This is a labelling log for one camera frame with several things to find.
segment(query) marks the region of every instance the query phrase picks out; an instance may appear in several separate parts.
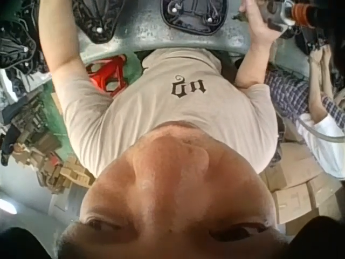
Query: eye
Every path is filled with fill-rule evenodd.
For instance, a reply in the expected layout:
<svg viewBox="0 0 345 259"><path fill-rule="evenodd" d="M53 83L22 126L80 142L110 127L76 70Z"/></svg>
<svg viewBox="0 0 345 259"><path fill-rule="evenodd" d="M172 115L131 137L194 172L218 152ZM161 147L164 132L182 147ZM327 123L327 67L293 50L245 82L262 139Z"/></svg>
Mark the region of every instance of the eye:
<svg viewBox="0 0 345 259"><path fill-rule="evenodd" d="M91 219L86 222L86 225L93 228L96 231L114 231L114 230L119 230L120 227L101 221L97 219Z"/></svg>
<svg viewBox="0 0 345 259"><path fill-rule="evenodd" d="M233 242L246 239L253 235L264 232L264 226L246 226L244 224L235 225L225 231L210 231L210 236L218 242Z"/></svg>

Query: beige t-shirt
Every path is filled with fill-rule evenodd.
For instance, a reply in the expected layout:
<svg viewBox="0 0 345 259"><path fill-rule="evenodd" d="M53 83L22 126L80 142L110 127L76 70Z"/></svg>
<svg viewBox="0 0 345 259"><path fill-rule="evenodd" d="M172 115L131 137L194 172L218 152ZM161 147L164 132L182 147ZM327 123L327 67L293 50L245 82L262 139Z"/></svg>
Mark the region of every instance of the beige t-shirt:
<svg viewBox="0 0 345 259"><path fill-rule="evenodd" d="M87 78L57 89L71 145L96 177L137 139L167 121L188 121L241 154L260 173L277 147L277 119L267 85L239 91L220 61L201 49L161 49L143 76L114 99Z"/></svg>

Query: workbench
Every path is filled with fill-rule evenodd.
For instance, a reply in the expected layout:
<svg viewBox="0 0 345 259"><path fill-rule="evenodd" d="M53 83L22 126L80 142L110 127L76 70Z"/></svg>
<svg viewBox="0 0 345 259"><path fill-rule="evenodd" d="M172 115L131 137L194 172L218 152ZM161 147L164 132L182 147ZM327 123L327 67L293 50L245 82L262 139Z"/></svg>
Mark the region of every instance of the workbench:
<svg viewBox="0 0 345 259"><path fill-rule="evenodd" d="M191 35L168 27L160 11L160 0L130 0L123 8L114 37L106 44L93 44L79 32L81 57L85 64L117 54L168 47L198 47L245 54L250 46L247 23L233 20L238 14L240 0L229 1L227 19L212 36ZM277 65L309 74L307 57L295 46L294 39L278 48ZM31 88L50 80L46 74L34 74Z"/></svg>

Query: white sleeve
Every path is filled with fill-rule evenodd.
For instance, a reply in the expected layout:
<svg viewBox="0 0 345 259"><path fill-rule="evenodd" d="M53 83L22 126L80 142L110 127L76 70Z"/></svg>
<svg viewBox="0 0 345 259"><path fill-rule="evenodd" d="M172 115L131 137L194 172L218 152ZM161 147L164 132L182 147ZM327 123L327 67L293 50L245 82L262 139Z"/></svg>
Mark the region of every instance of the white sleeve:
<svg viewBox="0 0 345 259"><path fill-rule="evenodd" d="M262 152L265 153L265 161L262 172L273 158L278 143L278 122L273 103L271 101L270 88L265 84L253 85L241 91L249 98L256 116L256 128L259 131Z"/></svg>
<svg viewBox="0 0 345 259"><path fill-rule="evenodd" d="M75 155L96 176L102 156L102 122L113 99L82 77L66 80L56 87L56 93Z"/></svg>
<svg viewBox="0 0 345 259"><path fill-rule="evenodd" d="M343 137L344 132L337 126L334 119L327 115L322 121L314 124L310 116L303 114L301 119L309 126L314 127L319 133L330 137ZM307 131L300 123L296 123L297 130L301 134L321 165L322 169L332 176L345 178L345 143L332 143L317 138Z"/></svg>

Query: fluorescent light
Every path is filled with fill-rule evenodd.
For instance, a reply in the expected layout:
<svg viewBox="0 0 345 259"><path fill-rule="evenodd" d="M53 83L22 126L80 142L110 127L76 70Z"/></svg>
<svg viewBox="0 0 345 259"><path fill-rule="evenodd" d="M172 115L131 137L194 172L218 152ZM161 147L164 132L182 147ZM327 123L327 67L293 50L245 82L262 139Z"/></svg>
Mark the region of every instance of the fluorescent light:
<svg viewBox="0 0 345 259"><path fill-rule="evenodd" d="M16 208L11 203L9 203L8 201L5 201L3 199L0 199L0 209L4 210L10 214L13 214L13 215L17 214Z"/></svg>

